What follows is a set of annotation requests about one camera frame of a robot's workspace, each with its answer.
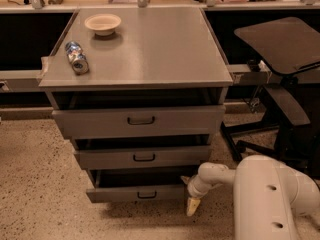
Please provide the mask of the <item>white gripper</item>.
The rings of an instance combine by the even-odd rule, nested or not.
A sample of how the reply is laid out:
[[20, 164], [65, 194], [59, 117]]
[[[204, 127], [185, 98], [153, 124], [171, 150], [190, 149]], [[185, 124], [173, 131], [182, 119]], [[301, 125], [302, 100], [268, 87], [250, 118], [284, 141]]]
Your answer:
[[212, 188], [213, 185], [205, 182], [199, 175], [192, 177], [180, 176], [181, 180], [187, 185], [189, 196], [187, 198], [186, 215], [191, 217], [195, 214], [201, 203], [201, 198], [204, 197]]

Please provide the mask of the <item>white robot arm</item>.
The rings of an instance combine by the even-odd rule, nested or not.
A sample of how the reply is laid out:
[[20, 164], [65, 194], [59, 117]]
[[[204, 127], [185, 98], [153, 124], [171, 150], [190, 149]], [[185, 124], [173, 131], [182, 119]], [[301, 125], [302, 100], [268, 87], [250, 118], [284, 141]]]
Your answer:
[[263, 155], [248, 156], [235, 169], [205, 162], [182, 181], [189, 216], [209, 191], [225, 184], [233, 187], [234, 240], [298, 240], [294, 218], [313, 213], [320, 204], [313, 179]]

